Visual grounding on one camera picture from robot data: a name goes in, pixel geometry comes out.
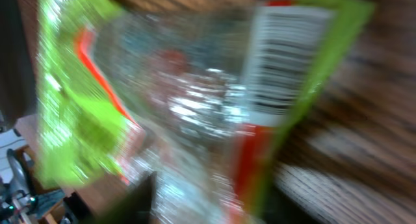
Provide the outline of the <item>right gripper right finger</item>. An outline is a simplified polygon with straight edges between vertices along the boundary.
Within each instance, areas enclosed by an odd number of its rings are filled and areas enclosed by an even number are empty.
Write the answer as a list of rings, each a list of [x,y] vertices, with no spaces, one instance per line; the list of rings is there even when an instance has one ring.
[[[266,224],[320,224],[275,186],[268,190],[261,220]]]

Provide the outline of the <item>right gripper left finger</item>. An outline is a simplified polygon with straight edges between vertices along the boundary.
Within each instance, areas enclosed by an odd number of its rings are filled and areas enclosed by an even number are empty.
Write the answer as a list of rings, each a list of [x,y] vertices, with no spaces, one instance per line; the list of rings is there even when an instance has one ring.
[[[86,218],[84,224],[150,224],[154,223],[151,207],[155,196],[156,173],[146,176],[138,185],[99,214]]]

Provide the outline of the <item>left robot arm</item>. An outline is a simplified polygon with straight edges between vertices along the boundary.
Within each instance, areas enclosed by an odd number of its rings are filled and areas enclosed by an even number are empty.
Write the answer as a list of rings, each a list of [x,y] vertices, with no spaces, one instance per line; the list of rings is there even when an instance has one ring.
[[[18,156],[27,142],[19,132],[12,129],[1,133],[1,223],[13,223],[17,220],[15,206],[17,201],[30,218],[41,219],[47,211],[57,205],[65,194],[61,189],[49,192],[37,192],[34,179],[29,170],[23,167],[25,162],[31,169],[34,160],[27,154]]]

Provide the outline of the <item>green snack packet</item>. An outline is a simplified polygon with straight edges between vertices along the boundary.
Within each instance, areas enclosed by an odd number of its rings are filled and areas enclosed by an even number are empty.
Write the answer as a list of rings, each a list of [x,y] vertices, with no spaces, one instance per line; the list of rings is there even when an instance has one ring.
[[[40,0],[38,177],[153,180],[157,223],[259,223],[365,0]]]

